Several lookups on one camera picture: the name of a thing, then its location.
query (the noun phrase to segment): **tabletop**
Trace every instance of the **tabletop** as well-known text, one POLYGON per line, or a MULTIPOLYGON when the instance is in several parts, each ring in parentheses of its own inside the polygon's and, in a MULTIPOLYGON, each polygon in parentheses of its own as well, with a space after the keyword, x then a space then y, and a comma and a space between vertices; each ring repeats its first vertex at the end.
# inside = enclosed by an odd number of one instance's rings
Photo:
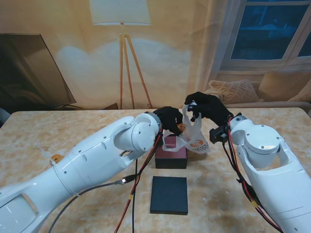
MULTIPOLYGON (((0 129, 0 187, 27 181, 50 168, 49 157, 66 155, 78 142, 124 116, 146 110, 17 112, 0 129)), ((242 112, 255 124, 275 128, 311 175, 311 119, 299 108, 230 109, 242 112)), ((204 119, 202 132, 216 125, 204 119)), ((221 143, 210 145, 208 154, 189 153, 187 169, 156 169, 154 159, 144 170, 137 187, 137 233, 276 233, 244 196, 221 143), (186 177, 187 216, 150 214, 153 176, 186 177)), ((138 160, 138 167, 144 159, 138 160)), ((113 180, 133 174, 135 164, 113 180)), ((80 196, 61 215, 53 232, 113 232, 129 197, 132 183, 92 190, 80 196)), ((48 231, 64 205, 45 221, 39 232, 48 231)), ((131 232, 131 207, 119 233, 131 232)))

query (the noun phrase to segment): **black box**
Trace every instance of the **black box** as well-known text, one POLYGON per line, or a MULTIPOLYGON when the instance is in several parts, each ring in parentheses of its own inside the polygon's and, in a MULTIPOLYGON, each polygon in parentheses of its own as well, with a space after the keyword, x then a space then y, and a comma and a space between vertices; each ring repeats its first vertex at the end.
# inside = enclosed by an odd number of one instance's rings
POLYGON ((154 176, 150 213, 187 215, 187 178, 154 176))

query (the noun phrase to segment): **wooden tripod legs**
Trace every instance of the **wooden tripod legs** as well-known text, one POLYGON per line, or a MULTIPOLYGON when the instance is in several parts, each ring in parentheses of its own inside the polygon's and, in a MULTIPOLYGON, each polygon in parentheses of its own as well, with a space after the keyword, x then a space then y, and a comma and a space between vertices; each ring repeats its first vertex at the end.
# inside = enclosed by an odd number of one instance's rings
POLYGON ((147 99, 148 99, 148 103, 149 103, 149 107, 152 109, 152 104, 149 98, 149 94, 148 94, 148 90, 144 81, 144 78, 142 76, 140 67, 139 67, 139 63, 134 51, 134 47, 132 44, 132 40, 129 34, 121 34, 120 35, 120 109, 122 109, 122 95, 123 95, 123 50, 124 50, 124 57, 125 57, 125 63, 126 63, 126 73, 127 73, 127 78, 128 78, 128 83, 129 83, 129 87, 130 87, 130 93, 131 93, 131 100, 132 100, 132 107, 133 109, 135 109, 135 105, 134 105, 134 96, 133 96, 133 90, 132 90, 132 83, 131 83, 131 75, 130 75, 130 67, 129 67, 129 63, 128 63, 128 56, 127 56, 127 49, 126 49, 126 41, 125 38, 127 39, 127 42, 130 46, 136 67, 137 67, 137 71, 139 73, 140 76, 140 81, 142 86, 144 87, 147 99))

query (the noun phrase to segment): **cable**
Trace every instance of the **cable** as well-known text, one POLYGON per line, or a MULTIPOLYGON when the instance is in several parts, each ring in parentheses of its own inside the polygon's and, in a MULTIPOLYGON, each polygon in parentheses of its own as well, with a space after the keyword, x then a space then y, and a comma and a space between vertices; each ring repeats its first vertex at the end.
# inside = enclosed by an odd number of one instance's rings
MULTIPOLYGON (((137 175, 137 167, 138 167, 138 159, 136 159, 136 162, 135 162, 135 175, 137 175)), ((136 189, 134 190, 134 193, 133 193, 133 207, 132 207, 132 233, 135 232, 134 230, 134 223, 135 223, 135 216, 134 216, 134 207, 135 207, 135 193, 136 193, 136 189)))
POLYGON ((119 221, 119 223, 118 223, 118 225, 117 225, 117 227, 116 227, 114 233, 117 233, 117 232, 118 232, 118 230, 119 230, 119 228, 120 228, 120 226, 121 226, 121 224, 122 224, 122 221, 123 221, 123 219, 124 219, 124 216, 125 216, 125 214, 126 214, 126 211, 127 211, 128 207, 129 207, 129 205, 130 205, 130 202, 131 202, 131 200, 132 200, 132 198, 133 198, 133 193, 134 193, 134 191, 136 190, 136 187, 137 187, 137 185, 138 185, 138 183, 139 183, 139 181, 140 181, 140 176, 141 176, 141 174, 142 174, 142 171, 146 168, 146 166, 148 165, 148 163, 151 161, 153 155, 154 155, 155 152, 156 152, 156 149, 157 149, 157 147, 158 147, 158 145, 159 145, 159 141, 160 141, 161 138, 162 138, 162 129, 161 129, 161 131, 159 132, 159 134, 158 134, 158 136, 157 136, 157 138, 156 138, 156 141, 155 141, 154 146, 153 146, 152 149, 150 150, 150 152, 149 152, 149 154, 148 154, 148 156, 147 156, 145 162, 144 162, 143 165, 141 166, 141 168, 140 168, 140 170, 139 170, 139 172, 138 172, 138 174, 137 174, 137 176, 136 176, 136 179, 135 179, 133 188, 132 188, 132 190, 131 190, 129 199, 128 199, 127 202, 126 202, 124 211, 123 211, 123 213, 122 213, 122 216, 121 216, 121 218, 120 218, 120 221, 119 221))
POLYGON ((79 193, 79 195, 75 196, 74 198, 72 198, 64 207, 63 209, 59 212, 59 214, 57 215, 57 217, 54 219, 50 229, 49 229, 49 233, 52 232, 52 229, 55 225, 55 223, 57 222, 57 220, 59 219, 59 217, 62 215, 62 213, 67 209, 67 207, 73 203, 74 200, 76 200, 79 196, 83 195, 84 193, 88 192, 88 191, 91 191, 93 189, 96 189, 96 188, 102 188, 102 187, 107 187, 107 186, 111 186, 111 185, 115 185, 115 184, 122 184, 122 180, 119 180, 119 181, 114 181, 114 182, 111 182, 111 183, 105 183, 105 184, 101 184, 101 185, 98 185, 98 186, 95 186, 95 187, 92 187, 92 188, 88 188, 86 190, 84 190, 83 192, 79 193))
POLYGON ((248 198, 248 200, 250 202, 255 202, 256 204, 253 204, 255 209, 257 210, 257 212, 273 227, 275 228, 277 231, 283 233, 282 229, 277 226, 273 221, 271 221, 265 214, 264 212, 261 210, 262 205, 260 204, 260 201, 257 198, 257 195, 255 193, 255 191, 253 190, 252 186, 250 186, 247 181, 244 179, 243 175, 240 173, 240 169, 239 169, 239 165, 237 162, 237 155, 235 153, 235 150, 233 148, 233 143, 232 143, 232 137, 231 137, 231 133, 230 133, 230 121, 232 118, 229 119, 228 124, 227 124, 227 135, 228 135, 228 145, 229 145, 229 150, 230 150, 230 154, 231 154, 231 159, 230 156, 227 152, 227 150, 225 149, 225 144, 223 143, 223 148, 225 150, 225 153, 230 161, 231 166, 233 167, 233 169, 236 171, 238 177, 239 177, 239 182, 242 184, 242 189, 244 194, 246 195, 246 197, 248 198))

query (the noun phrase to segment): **cushion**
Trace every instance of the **cushion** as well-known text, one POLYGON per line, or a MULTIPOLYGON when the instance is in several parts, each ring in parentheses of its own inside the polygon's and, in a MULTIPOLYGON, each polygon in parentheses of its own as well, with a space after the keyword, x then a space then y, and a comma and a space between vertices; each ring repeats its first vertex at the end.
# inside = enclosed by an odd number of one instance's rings
POLYGON ((265 101, 287 101, 296 96, 311 78, 311 69, 270 71, 263 77, 257 91, 265 101))
POLYGON ((311 80, 298 93, 298 95, 290 98, 288 101, 307 101, 307 102, 311 102, 311 80))
POLYGON ((252 83, 247 79, 230 83, 212 80, 208 84, 210 88, 222 94, 225 104, 259 101, 252 83))
POLYGON ((251 84, 252 84, 252 86, 253 86, 255 92, 257 92, 260 83, 261 83, 260 81, 251 81, 251 84))
POLYGON ((305 101, 274 101, 255 103, 230 103, 226 108, 301 108, 306 113, 311 110, 311 103, 305 101))
POLYGON ((223 95, 216 90, 208 89, 204 92, 204 94, 216 96, 218 99, 220 99, 221 102, 223 102, 223 99, 224 99, 223 95))

